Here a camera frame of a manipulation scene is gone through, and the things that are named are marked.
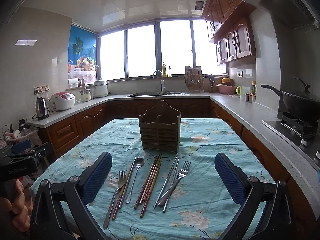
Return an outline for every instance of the blue floral tablecloth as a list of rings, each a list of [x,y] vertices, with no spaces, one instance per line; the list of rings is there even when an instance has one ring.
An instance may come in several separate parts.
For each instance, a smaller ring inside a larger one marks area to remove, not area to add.
[[[139,169],[131,202],[124,203],[116,220],[111,220],[104,230],[114,240],[217,239],[240,207],[233,202],[215,170],[214,157],[220,152],[224,152],[248,176],[255,175],[260,181],[273,182],[257,158],[223,120],[181,119],[179,168],[184,161],[190,161],[190,172],[173,192],[166,213],[161,207],[154,209],[153,204],[175,159],[175,154],[162,151],[158,180],[141,219],[142,206],[135,210],[133,205],[159,151],[142,149],[138,119],[115,119],[56,160],[33,184],[33,197],[43,179],[63,182],[72,175],[80,175],[104,151],[112,154],[112,169],[96,196],[94,206],[88,205],[101,227],[118,184],[119,170],[128,170],[134,157],[143,157],[146,161]],[[68,221],[74,224],[68,206],[64,202],[62,205]],[[261,203],[246,236],[253,233],[263,207],[264,203]]]

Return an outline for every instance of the sink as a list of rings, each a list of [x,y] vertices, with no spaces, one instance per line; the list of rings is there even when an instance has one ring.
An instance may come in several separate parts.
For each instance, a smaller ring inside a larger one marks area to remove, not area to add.
[[[177,95],[182,92],[142,92],[142,93],[134,93],[127,97],[141,97],[141,96],[167,96],[167,95]]]

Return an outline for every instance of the wall outlet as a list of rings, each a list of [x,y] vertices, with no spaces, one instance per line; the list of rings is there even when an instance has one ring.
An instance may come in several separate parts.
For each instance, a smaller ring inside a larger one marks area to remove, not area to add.
[[[44,85],[44,86],[40,86],[40,87],[34,87],[33,88],[33,92],[36,94],[42,93],[42,92],[46,92],[46,91],[50,91],[50,87],[49,85]]]

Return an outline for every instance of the rice cooker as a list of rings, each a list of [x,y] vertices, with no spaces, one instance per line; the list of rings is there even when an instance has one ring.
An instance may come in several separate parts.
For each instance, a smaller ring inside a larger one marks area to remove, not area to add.
[[[51,96],[52,107],[55,111],[70,109],[75,105],[75,95],[68,92],[59,92]]]
[[[104,80],[95,81],[93,83],[94,87],[91,89],[94,97],[101,98],[106,97],[108,95],[108,84]]]

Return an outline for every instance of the stainless steel kettle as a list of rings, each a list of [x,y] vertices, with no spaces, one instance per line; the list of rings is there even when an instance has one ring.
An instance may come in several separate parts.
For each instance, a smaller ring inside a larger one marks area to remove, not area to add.
[[[38,120],[49,117],[48,110],[43,98],[38,98],[35,104]]]

